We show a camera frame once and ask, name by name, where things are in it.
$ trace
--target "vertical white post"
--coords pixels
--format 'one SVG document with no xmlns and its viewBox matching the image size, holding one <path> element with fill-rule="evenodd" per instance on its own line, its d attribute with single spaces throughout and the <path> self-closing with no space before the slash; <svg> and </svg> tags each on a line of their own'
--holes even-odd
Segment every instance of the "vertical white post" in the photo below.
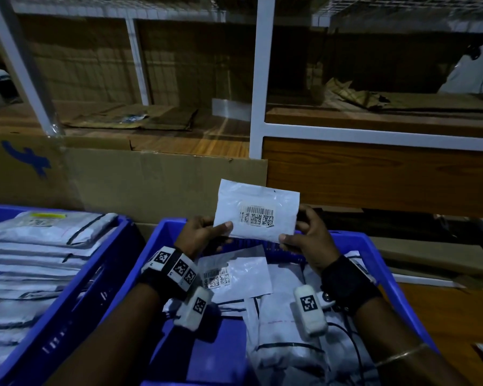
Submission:
<svg viewBox="0 0 483 386">
<path fill-rule="evenodd" d="M 131 42 L 132 59 L 134 60 L 134 69 L 136 69 L 136 77 L 138 78 L 138 85 L 140 86 L 142 103 L 143 105 L 150 105 L 150 96 L 147 89 L 147 72 L 140 51 L 140 37 L 138 35 L 136 21 L 128 17 L 125 19 L 125 23 L 127 24 L 127 32 L 129 34 L 129 41 Z"/>
<path fill-rule="evenodd" d="M 252 112 L 250 119 L 250 158 L 261 158 L 267 105 L 270 49 L 276 0 L 258 0 L 256 18 L 256 47 L 254 51 L 254 82 L 252 84 Z"/>
<path fill-rule="evenodd" d="M 0 0 L 0 43 L 45 133 L 64 135 L 50 93 L 23 37 L 10 0 Z"/>
</svg>

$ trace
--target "thin bangle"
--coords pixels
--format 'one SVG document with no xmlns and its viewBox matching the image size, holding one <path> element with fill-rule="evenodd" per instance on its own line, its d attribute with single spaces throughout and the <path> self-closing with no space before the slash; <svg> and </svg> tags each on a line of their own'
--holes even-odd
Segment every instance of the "thin bangle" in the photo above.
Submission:
<svg viewBox="0 0 483 386">
<path fill-rule="evenodd" d="M 389 358 L 386 358 L 385 360 L 382 360 L 382 361 L 376 363 L 375 366 L 377 368 L 377 367 L 383 366 L 385 364 L 391 363 L 393 361 L 396 361 L 396 360 L 399 360 L 399 359 L 403 359 L 406 356 L 416 354 L 418 351 L 420 351 L 420 350 L 422 350 L 424 348 L 429 348 L 428 344 L 422 343 L 422 344 L 416 346 L 415 348 L 412 348 L 411 350 L 402 352 L 402 353 L 397 354 L 397 355 L 392 355 Z"/>
</svg>

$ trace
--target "blue plastic bin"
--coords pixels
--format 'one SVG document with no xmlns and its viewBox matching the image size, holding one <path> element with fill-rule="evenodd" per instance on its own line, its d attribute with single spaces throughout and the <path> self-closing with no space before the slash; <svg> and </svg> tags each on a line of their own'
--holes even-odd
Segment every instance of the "blue plastic bin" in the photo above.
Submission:
<svg viewBox="0 0 483 386">
<path fill-rule="evenodd" d="M 0 222 L 34 208 L 0 205 Z M 38 211 L 61 211 L 36 208 Z M 116 230 L 0 366 L 0 384 L 40 385 L 97 326 L 143 249 L 134 223 L 119 216 Z M 86 294 L 81 289 L 101 268 Z"/>
<path fill-rule="evenodd" d="M 150 237 L 145 249 L 124 285 L 116 294 L 104 318 L 127 295 L 135 285 L 136 278 L 146 260 L 162 246 L 172 246 L 186 220 L 167 218 L 160 222 Z M 393 279 L 378 250 L 366 234 L 356 232 L 331 231 L 336 246 L 341 253 L 358 250 L 369 272 L 386 291 L 394 309 L 404 321 L 434 350 L 438 351 L 431 337 L 420 323 L 412 307 Z M 223 252 L 262 244 L 268 262 L 304 263 L 302 256 L 293 255 L 279 249 L 278 244 L 260 240 L 235 240 L 224 246 Z M 163 326 L 163 336 L 157 343 L 145 370 L 143 385 L 165 383 L 247 383 L 247 361 L 245 356 L 246 329 L 243 320 L 222 318 L 214 341 L 196 338 L 186 329 L 173 327 L 167 320 Z"/>
</svg>

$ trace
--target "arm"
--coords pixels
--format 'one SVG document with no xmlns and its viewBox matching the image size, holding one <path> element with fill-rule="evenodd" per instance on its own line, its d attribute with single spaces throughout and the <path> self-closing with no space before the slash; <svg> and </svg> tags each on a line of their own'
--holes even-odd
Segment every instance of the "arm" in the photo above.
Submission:
<svg viewBox="0 0 483 386">
<path fill-rule="evenodd" d="M 195 259 L 210 240 L 232 230 L 226 222 L 195 217 L 183 227 L 175 246 Z M 154 316 L 169 298 L 139 283 L 46 382 L 47 385 L 122 384 Z"/>
<path fill-rule="evenodd" d="M 312 269 L 321 275 L 341 256 L 340 252 L 315 211 L 304 205 L 299 210 L 308 218 L 308 222 L 297 221 L 297 229 L 302 234 L 280 235 L 280 247 L 302 253 Z M 422 344 L 382 298 L 368 300 L 356 311 L 353 319 L 374 363 L 414 350 Z M 383 364 L 378 371 L 385 384 L 470 385 L 441 355 L 427 347 Z"/>
</svg>

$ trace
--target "wrist-mounted tracker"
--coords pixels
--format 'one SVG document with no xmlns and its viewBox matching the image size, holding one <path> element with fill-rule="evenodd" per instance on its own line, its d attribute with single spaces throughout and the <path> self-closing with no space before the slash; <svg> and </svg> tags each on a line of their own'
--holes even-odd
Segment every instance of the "wrist-mounted tracker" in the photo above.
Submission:
<svg viewBox="0 0 483 386">
<path fill-rule="evenodd" d="M 321 278 L 321 290 L 350 316 L 370 299 L 382 297 L 370 278 L 344 256 L 324 269 Z"/>
<path fill-rule="evenodd" d="M 150 285 L 166 303 L 170 298 L 185 300 L 197 275 L 198 267 L 189 257 L 163 246 L 142 267 L 138 282 Z"/>
</svg>

